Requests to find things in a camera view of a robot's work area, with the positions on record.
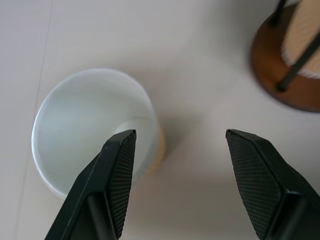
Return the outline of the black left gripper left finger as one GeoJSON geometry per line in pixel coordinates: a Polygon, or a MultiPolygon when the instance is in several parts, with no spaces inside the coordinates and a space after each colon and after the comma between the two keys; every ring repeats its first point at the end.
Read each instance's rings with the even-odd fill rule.
{"type": "Polygon", "coordinates": [[[132,188],[136,131],[113,135],[78,175],[47,240],[120,239],[132,188]]]}

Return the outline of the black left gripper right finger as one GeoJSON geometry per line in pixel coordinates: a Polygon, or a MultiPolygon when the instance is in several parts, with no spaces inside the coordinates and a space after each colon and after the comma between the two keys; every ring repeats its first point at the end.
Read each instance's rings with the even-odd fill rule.
{"type": "Polygon", "coordinates": [[[260,240],[318,240],[320,196],[266,139],[225,134],[237,188],[260,240]]]}

